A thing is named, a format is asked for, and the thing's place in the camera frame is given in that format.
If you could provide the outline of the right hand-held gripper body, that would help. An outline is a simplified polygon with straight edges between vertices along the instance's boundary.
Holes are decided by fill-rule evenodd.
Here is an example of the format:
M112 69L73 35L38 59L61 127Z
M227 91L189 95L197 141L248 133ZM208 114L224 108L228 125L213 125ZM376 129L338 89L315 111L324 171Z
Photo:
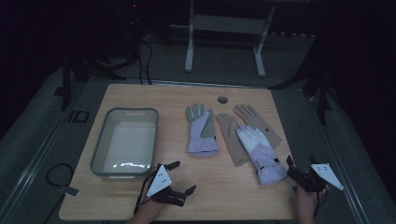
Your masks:
M339 190L344 189L329 163L314 163L307 172L292 165L291 178L306 192L321 192L328 184Z

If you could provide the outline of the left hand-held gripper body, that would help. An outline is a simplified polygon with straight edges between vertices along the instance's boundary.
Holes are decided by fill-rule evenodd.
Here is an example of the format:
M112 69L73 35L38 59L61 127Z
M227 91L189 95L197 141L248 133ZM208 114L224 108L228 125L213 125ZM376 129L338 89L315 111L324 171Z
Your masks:
M150 185L146 192L148 199L152 199L158 203L167 203L182 207L187 199L184 192L178 192L171 189L173 183L169 171L165 169L165 164L158 164L157 169L151 173L144 181L142 189L149 179Z

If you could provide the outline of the beige knit glove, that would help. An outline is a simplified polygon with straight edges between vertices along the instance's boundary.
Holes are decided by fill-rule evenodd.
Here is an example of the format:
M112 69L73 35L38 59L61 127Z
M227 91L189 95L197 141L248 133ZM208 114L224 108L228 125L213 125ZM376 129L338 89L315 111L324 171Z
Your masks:
M240 142L236 129L239 127L236 119L229 114L220 113L216 115L223 139L235 167L241 166L249 161L249 156Z
M236 105L233 112L239 116L246 125L260 129L268 139L272 148L276 148L280 144L281 138L252 105Z

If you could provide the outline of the person's right hand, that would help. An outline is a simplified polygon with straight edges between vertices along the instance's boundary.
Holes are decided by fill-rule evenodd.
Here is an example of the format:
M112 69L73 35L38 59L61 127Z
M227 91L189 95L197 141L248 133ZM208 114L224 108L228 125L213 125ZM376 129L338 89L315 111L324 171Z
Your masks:
M326 187L319 193L306 192L301 186L297 187L294 208L297 217L313 217L315 218L315 211L318 208L320 200L326 195L329 187Z

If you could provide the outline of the person's left hand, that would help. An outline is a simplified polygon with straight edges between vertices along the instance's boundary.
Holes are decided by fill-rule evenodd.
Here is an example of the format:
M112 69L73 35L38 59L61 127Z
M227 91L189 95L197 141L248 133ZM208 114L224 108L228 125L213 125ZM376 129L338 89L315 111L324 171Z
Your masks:
M147 199L139 208L139 212L143 217L154 219L165 208L165 203L158 203L152 199Z

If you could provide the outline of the purple and white ski glove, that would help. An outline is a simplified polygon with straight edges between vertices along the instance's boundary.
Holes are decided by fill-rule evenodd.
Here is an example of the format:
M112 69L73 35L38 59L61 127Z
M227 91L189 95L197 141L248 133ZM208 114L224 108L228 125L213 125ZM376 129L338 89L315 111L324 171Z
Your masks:
M274 184L287 176L286 168L260 129L243 125L236 129L236 134L256 168L261 185Z

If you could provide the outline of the purple and grey ski glove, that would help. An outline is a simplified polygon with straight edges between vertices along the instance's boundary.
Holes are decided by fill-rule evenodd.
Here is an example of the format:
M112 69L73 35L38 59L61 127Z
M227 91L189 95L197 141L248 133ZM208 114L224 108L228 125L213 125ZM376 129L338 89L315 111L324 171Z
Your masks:
M202 104L186 108L190 123L190 142L187 152L195 157L211 157L219 152L213 111Z

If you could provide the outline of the grey plastic basin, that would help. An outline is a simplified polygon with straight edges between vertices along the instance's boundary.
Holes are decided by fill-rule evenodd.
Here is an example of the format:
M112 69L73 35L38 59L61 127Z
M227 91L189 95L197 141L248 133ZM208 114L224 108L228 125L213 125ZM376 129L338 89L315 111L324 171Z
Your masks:
M114 107L107 111L90 168L106 178L134 178L153 165L159 113L154 108Z

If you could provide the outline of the black tripod stand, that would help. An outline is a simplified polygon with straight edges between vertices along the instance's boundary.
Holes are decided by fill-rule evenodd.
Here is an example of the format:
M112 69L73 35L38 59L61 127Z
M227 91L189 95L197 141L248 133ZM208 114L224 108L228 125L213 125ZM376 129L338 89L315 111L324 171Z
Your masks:
M72 47L70 43L64 42L62 46L63 57L62 57L62 83L61 87L58 87L55 91L55 95L63 97L63 104L61 107L62 111L65 111L69 106L72 97L71 89L71 73L75 74L77 81L87 82L90 78L86 66L93 68L100 72L105 77L112 79L125 80L126 77L122 77L116 74L117 70L126 68L129 65L135 63L138 59L138 55L130 56L125 62L116 65L105 66L90 58L82 51Z
M332 109L327 100L331 71L330 55L324 46L323 39L317 35L296 75L280 84L269 87L269 90L284 90L292 84L306 79L303 94L314 98L318 91L318 118L322 125L326 125L325 112Z

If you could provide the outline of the grey floor tag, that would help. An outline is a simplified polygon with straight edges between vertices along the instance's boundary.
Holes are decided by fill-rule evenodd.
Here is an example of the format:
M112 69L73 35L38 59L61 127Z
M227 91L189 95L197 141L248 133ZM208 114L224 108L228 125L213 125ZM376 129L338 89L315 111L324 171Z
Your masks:
M77 197L79 195L79 190L78 189L75 189L75 188L72 188L72 187L69 187L69 186L61 186L59 191L62 194L73 196L73 197Z

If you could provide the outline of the white metal stand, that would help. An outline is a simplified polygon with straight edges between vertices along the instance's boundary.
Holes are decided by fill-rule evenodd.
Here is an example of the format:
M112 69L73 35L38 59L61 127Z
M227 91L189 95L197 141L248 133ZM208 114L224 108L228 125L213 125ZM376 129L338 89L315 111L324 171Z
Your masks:
M252 49L256 64L258 77L265 77L266 72L263 65L262 50L266 37L269 34L269 28L272 23L273 16L276 11L275 6L270 6L265 19L236 18L197 14L194 10L196 0L189 0L189 25L188 29L188 45L185 59L184 70L189 73L193 68L194 56L194 32L195 31L211 31L223 33L235 33L246 35L258 35L259 43Z

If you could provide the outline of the black floor bracket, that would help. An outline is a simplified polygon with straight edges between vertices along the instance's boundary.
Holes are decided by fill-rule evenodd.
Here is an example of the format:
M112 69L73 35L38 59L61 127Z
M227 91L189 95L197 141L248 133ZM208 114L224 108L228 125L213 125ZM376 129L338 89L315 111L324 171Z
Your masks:
M68 122L85 123L88 121L90 113L88 111L73 110L68 118Z

